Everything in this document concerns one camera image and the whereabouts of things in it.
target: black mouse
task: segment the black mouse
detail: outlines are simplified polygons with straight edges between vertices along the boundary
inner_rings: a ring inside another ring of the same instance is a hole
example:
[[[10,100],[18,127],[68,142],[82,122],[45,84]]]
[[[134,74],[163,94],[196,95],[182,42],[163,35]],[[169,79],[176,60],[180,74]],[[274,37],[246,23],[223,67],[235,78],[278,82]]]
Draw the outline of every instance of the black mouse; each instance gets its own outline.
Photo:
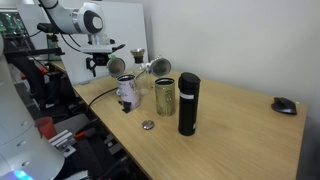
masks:
[[[281,112],[281,113],[285,113],[285,114],[292,114],[292,115],[296,115],[297,114],[297,108],[296,108],[296,104],[292,101],[290,101],[289,99],[286,99],[284,97],[275,97],[274,98],[274,103],[271,105],[272,109],[277,111],[277,112]]]

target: metal can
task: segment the metal can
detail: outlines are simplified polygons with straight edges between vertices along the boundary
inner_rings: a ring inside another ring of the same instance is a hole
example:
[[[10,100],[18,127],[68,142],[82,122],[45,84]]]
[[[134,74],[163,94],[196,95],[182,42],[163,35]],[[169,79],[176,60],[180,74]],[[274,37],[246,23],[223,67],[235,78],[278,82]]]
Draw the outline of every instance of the metal can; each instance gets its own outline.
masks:
[[[157,113],[160,116],[171,116],[176,111],[175,82],[171,78],[160,78],[155,81]]]
[[[118,78],[118,88],[124,108],[133,110],[140,105],[139,93],[136,90],[135,76],[123,75]]]

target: label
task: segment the label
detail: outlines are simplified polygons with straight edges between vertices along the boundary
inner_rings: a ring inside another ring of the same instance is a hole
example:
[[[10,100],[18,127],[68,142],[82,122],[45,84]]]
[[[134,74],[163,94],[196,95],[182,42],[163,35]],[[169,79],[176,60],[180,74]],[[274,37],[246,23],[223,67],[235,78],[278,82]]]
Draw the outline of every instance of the label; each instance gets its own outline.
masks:
[[[184,99],[194,99],[194,95],[183,94],[180,92],[180,96]]]

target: black thermos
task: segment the black thermos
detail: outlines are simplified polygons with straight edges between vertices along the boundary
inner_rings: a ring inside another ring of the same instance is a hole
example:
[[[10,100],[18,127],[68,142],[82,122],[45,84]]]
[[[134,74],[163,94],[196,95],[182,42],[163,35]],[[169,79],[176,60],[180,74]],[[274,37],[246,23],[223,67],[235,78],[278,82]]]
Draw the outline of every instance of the black thermos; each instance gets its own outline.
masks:
[[[180,106],[179,132],[191,136],[196,131],[200,78],[192,73],[182,73],[179,78]]]

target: computer mouse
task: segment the computer mouse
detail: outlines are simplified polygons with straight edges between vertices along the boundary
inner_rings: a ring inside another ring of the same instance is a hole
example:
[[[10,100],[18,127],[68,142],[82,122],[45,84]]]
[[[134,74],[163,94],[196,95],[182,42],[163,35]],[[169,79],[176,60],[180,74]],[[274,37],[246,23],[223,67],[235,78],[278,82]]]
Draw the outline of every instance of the computer mouse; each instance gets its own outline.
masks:
[[[284,97],[275,97],[274,103],[271,105],[272,109],[285,114],[296,115],[297,108],[296,104],[289,99]]]
[[[142,123],[142,128],[145,130],[152,129],[154,127],[154,122],[151,120],[146,120]]]

